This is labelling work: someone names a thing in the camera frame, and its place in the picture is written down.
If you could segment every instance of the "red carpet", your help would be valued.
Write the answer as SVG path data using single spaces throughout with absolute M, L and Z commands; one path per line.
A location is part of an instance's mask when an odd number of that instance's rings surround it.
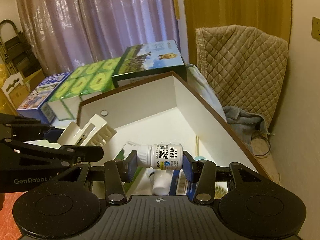
M 0 194 L 0 240 L 17 240 L 21 234 L 12 217 L 12 207 L 23 192 Z

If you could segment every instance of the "box with landscape picture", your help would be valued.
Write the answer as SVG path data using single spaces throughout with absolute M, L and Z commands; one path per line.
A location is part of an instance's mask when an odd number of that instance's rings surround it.
M 115 87 L 122 87 L 168 71 L 174 71 L 187 80 L 186 67 L 174 40 L 128 47 L 112 75 L 112 81 Z

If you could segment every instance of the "bottle label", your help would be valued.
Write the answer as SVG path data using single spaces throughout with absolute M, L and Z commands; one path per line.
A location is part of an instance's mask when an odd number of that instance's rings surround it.
M 152 167 L 158 170 L 180 170 L 182 167 L 181 145 L 154 145 L 154 159 Z

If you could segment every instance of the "white wall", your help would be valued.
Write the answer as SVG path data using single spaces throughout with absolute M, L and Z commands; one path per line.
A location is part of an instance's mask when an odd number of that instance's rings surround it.
M 311 26 L 313 16 L 320 18 L 320 0 L 292 2 L 287 85 L 271 146 L 281 184 L 307 207 L 299 235 L 313 240 L 320 235 L 320 42 L 311 37 Z
M 16 0 L 0 0 L 0 22 L 6 19 L 12 20 L 18 31 L 22 31 Z M 7 41 L 16 34 L 10 24 L 5 24 L 1 29 L 0 35 L 3 41 Z

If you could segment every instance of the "light switch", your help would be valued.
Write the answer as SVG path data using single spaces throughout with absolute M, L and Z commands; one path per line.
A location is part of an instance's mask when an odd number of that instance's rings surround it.
M 320 19 L 313 17 L 312 18 L 312 30 L 311 30 L 311 36 L 320 41 Z

